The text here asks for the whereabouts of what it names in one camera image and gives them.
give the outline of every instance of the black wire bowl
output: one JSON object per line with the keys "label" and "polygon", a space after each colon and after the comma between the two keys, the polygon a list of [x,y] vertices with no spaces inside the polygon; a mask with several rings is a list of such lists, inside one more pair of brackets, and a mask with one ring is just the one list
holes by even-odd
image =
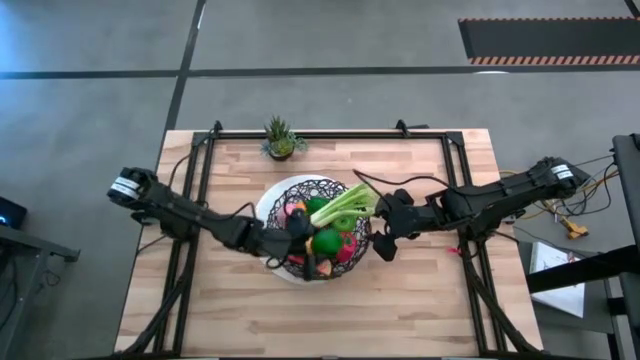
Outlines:
{"label": "black wire bowl", "polygon": [[[326,199],[335,199],[347,189],[348,188],[343,183],[329,179],[307,180],[293,185],[292,187],[287,189],[273,204],[273,207],[269,212],[269,218],[267,219],[267,228],[283,228],[278,223],[277,217],[280,209],[282,209],[286,204],[295,204],[300,201],[307,201],[311,199],[312,196],[319,196]],[[362,259],[362,256],[364,256],[364,254],[367,252],[367,249],[369,248],[369,235],[371,235],[371,223],[369,222],[369,218],[358,218],[356,221],[356,228],[352,231],[352,233],[356,238],[356,249],[351,259],[342,263],[338,262],[336,259],[329,259],[331,261],[333,269],[331,275],[326,276],[315,272],[312,280],[330,280],[340,277],[343,274],[351,271],[360,261],[360,259]],[[282,264],[282,267],[291,275],[300,279],[303,278],[303,265],[286,259]]]}

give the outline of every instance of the small potted plant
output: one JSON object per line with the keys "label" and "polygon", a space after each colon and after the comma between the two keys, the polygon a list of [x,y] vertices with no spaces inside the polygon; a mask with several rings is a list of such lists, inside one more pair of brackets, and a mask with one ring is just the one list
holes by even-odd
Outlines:
{"label": "small potted plant", "polygon": [[289,129],[289,125],[279,116],[271,118],[269,125],[264,127],[267,140],[262,143],[262,152],[268,154],[275,161],[285,161],[293,154],[294,150],[306,151],[307,142],[296,136]]}

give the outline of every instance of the succulent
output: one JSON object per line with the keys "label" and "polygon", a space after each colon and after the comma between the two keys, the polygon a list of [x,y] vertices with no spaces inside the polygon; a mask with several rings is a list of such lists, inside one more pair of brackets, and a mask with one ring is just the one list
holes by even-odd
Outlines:
{"label": "succulent", "polygon": [[264,154],[273,153],[274,155],[287,155],[294,150],[306,151],[309,146],[307,142],[297,137],[291,130],[289,125],[279,116],[273,116],[268,126],[264,127],[267,140],[262,144],[262,152]]}

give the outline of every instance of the gray floor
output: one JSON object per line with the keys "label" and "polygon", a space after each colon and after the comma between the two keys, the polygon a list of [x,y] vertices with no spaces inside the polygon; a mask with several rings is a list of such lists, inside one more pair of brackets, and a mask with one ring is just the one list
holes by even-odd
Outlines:
{"label": "gray floor", "polygon": [[[177,69],[195,3],[2,0],[0,71]],[[465,65],[457,18],[627,15],[622,0],[209,0],[192,68]],[[0,157],[0,195],[30,209],[29,232],[82,248],[38,299],[21,358],[112,350],[140,229],[105,193],[121,167],[155,167],[174,85],[0,80],[0,151],[10,154]],[[205,78],[187,82],[176,127],[221,120],[255,129],[271,114],[296,128],[389,127],[399,118],[486,127],[501,168],[521,170],[545,155],[607,154],[613,135],[639,131],[639,100],[635,72]],[[580,218],[586,239],[569,242],[546,216],[519,226],[565,247],[627,245],[621,190],[611,188],[611,209]],[[593,206],[605,200],[599,194]],[[608,357],[604,336],[539,320],[552,353]]]}

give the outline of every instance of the wooden table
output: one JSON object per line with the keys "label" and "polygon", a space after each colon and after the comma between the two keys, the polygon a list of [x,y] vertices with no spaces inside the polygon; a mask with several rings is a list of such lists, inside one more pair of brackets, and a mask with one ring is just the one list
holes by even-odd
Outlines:
{"label": "wooden table", "polygon": [[[497,180],[488,131],[460,131],[474,184]],[[188,153],[192,135],[167,133],[160,181],[166,183],[174,164]],[[459,162],[456,167],[461,179]],[[173,184],[178,193],[185,168],[179,168]],[[207,201],[215,211],[231,213],[247,201],[257,203],[275,183],[301,174],[325,175],[351,186],[358,182],[353,168],[390,180],[425,174],[447,178],[442,147],[432,140],[312,140],[307,153],[296,153],[284,163],[263,157],[258,140],[216,140]],[[199,173],[195,177],[197,189]],[[424,202],[424,195],[442,186],[415,181],[405,188]],[[379,220],[372,223],[374,231],[380,228]],[[501,230],[512,234],[511,227]],[[141,246],[159,234],[158,228],[145,229]],[[202,231],[183,356],[477,355],[462,263],[447,251],[457,246],[457,234],[428,233],[397,243],[392,263],[370,249],[343,277],[300,286],[273,275],[256,258],[225,249]],[[138,256],[116,350],[131,344],[157,310],[170,248],[167,240]],[[517,245],[495,237],[487,248],[500,305],[527,340],[542,348]],[[486,308],[483,318],[489,348],[495,349]]]}

